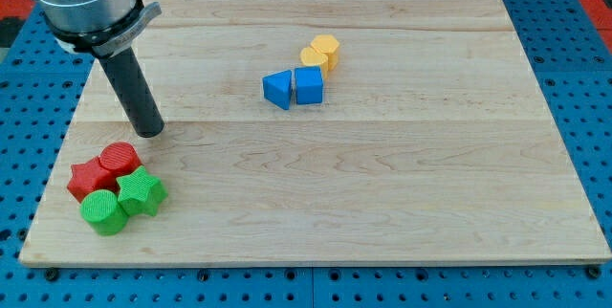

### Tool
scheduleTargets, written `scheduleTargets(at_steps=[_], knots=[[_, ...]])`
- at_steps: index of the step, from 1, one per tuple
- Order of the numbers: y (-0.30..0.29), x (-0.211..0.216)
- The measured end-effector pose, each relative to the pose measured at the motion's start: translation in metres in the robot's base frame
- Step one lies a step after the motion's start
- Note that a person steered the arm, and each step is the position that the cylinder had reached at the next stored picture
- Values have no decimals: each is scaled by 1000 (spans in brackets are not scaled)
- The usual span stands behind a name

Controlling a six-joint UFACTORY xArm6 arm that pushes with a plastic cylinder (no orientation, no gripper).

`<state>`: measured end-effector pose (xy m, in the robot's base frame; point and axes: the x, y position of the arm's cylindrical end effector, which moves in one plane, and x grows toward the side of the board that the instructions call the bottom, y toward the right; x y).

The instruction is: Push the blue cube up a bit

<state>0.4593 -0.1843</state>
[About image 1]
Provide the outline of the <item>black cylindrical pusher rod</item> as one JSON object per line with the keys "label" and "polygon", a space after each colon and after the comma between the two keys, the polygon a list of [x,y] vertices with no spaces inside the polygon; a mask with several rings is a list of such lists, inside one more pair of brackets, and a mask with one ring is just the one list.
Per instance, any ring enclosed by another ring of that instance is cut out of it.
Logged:
{"label": "black cylindrical pusher rod", "polygon": [[136,134],[143,138],[159,135],[164,120],[132,48],[101,58],[99,63]]}

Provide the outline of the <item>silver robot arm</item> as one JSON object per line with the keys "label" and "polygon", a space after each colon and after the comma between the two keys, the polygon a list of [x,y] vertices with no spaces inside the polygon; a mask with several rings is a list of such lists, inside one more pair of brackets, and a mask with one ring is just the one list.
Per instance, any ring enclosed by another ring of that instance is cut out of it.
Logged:
{"label": "silver robot arm", "polygon": [[100,63],[136,134],[151,138],[164,120],[149,89],[133,41],[162,14],[159,3],[142,0],[35,0],[45,22],[67,52],[89,54]]}

